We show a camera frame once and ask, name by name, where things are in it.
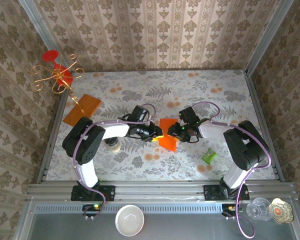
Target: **floral tablecloth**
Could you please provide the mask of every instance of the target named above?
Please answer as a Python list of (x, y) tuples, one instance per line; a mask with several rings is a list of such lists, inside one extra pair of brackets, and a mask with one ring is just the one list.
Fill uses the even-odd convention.
[[(88, 94), (102, 100), (91, 117), (93, 121), (114, 120), (131, 113), (136, 105), (151, 103), (162, 118), (178, 118), (180, 110), (200, 101), (216, 103), (221, 114), (215, 119), (225, 123), (250, 120), (260, 130), (255, 109), (242, 70), (178, 70), (86, 73), (72, 84), (80, 99)], [(63, 117), (74, 103), (68, 97)], [(196, 113), (206, 118), (216, 109), (198, 105)], [(62, 148), (62, 142), (72, 129), (61, 122), (46, 180), (76, 180), (72, 160)], [(121, 150), (113, 153), (104, 143), (94, 157), (94, 167), (100, 180), (219, 180), (233, 163), (225, 142), (200, 139), (198, 143), (177, 143), (177, 152), (170, 152), (158, 142), (119, 139)], [(209, 165), (201, 158), (208, 148), (218, 156)], [(274, 179), (273, 169), (256, 171), (251, 179)]]

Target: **damask wallpaper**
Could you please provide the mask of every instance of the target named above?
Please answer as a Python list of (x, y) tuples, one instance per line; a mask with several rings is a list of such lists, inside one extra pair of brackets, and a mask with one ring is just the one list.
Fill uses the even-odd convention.
[(255, 69), (254, 81), (287, 181), (300, 200), (300, 1), (295, 0)]
[(13, 237), (58, 106), (50, 87), (30, 87), (30, 69), (45, 50), (18, 1), (0, 0), (0, 240)]
[(87, 72), (244, 69), (279, 0), (35, 0)]

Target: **glass cup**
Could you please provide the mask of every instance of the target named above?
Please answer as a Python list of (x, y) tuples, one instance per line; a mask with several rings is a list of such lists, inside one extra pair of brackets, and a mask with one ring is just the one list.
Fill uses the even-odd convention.
[(267, 199), (258, 197), (246, 206), (245, 211), (252, 219), (268, 221), (273, 217), (269, 211), (270, 205), (271, 203)]

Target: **white bowl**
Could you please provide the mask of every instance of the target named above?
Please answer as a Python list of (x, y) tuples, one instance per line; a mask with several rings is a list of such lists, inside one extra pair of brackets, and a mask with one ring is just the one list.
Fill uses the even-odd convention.
[(115, 216), (115, 226), (119, 233), (126, 237), (138, 234), (145, 223), (145, 216), (135, 205), (123, 206)]

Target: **small decorative plate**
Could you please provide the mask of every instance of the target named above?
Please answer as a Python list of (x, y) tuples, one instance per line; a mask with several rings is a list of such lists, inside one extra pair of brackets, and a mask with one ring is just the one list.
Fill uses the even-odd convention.
[(291, 223), (294, 220), (292, 206), (280, 198), (273, 199), (269, 206), (269, 212), (273, 215), (273, 219), (279, 224)]

